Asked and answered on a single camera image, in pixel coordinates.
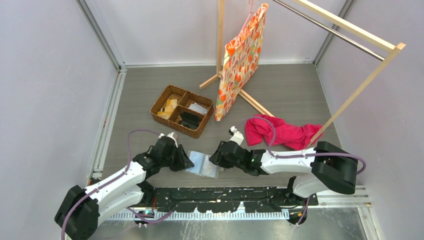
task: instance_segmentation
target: crumpled red fabric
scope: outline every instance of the crumpled red fabric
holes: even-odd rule
[[[283,144],[294,150],[302,150],[311,142],[311,138],[320,130],[322,125],[306,124],[304,126],[295,126],[287,124],[283,119],[268,115],[256,114],[272,123],[275,128],[275,141],[272,144]],[[273,139],[273,129],[264,120],[259,118],[251,118],[246,122],[245,136],[248,146],[253,146],[262,142],[265,138],[269,145]]]

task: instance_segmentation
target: orange floral fabric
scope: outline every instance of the orange floral fabric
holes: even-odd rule
[[[228,113],[242,87],[258,69],[267,9],[268,4],[262,3],[240,34],[225,45],[215,108],[217,121]]]

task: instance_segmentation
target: pink string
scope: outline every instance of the pink string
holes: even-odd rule
[[[243,29],[245,28],[246,24],[248,23],[249,19],[251,18],[251,15],[254,13],[254,12],[252,12],[252,10],[253,10],[253,4],[254,4],[254,3],[255,3],[255,0],[249,0],[249,4],[250,4],[250,13],[249,13],[249,16],[247,16],[247,19],[246,19],[246,21],[244,22],[243,27],[241,27],[241,30],[240,30],[239,35],[243,32]]]

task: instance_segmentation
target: reflective surface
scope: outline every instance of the reflective surface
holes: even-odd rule
[[[92,240],[364,240],[357,208],[311,208],[299,228],[285,220],[165,221],[147,228],[129,221],[106,221]]]

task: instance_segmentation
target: wicker basket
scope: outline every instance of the wicker basket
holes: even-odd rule
[[[172,115],[170,116],[169,119],[165,119],[157,115],[158,112],[161,110],[161,108],[165,107],[167,99],[178,100],[178,106],[172,112]],[[200,106],[207,109],[207,113],[201,114],[199,112],[188,109],[188,107],[193,103],[197,103]],[[178,132],[181,132],[192,138],[198,139],[200,135],[202,134],[203,130],[205,129],[209,119],[212,116],[212,113],[214,111],[213,108],[214,108],[214,104],[211,99],[206,98],[204,96],[197,95],[193,92],[181,89],[174,85],[169,85],[165,88],[165,90],[162,92],[160,97],[151,107],[150,113],[156,122],[161,123],[165,126],[168,126],[172,129],[175,129]],[[183,112],[189,112],[200,117],[200,124],[197,129],[193,130],[178,124],[181,120],[180,114]]]

